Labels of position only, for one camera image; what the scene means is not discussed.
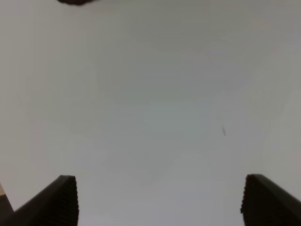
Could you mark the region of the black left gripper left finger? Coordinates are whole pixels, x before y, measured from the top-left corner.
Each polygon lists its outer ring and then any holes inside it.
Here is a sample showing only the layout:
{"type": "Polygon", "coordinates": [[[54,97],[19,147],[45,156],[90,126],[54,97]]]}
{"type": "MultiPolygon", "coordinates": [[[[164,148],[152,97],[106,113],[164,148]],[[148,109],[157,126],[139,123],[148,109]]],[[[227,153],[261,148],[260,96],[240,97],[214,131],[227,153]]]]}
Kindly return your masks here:
{"type": "Polygon", "coordinates": [[[75,176],[59,176],[17,210],[13,210],[4,188],[0,187],[2,226],[77,226],[78,221],[75,176]]]}

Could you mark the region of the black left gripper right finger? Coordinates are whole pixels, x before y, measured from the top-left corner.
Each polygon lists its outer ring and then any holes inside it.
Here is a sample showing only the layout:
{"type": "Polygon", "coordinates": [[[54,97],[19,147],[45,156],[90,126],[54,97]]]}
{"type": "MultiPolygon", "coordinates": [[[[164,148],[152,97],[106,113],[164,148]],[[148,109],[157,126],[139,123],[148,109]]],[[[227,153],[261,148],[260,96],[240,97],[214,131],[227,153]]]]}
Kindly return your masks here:
{"type": "Polygon", "coordinates": [[[262,174],[246,176],[240,212],[245,226],[301,224],[301,201],[262,174]]]}

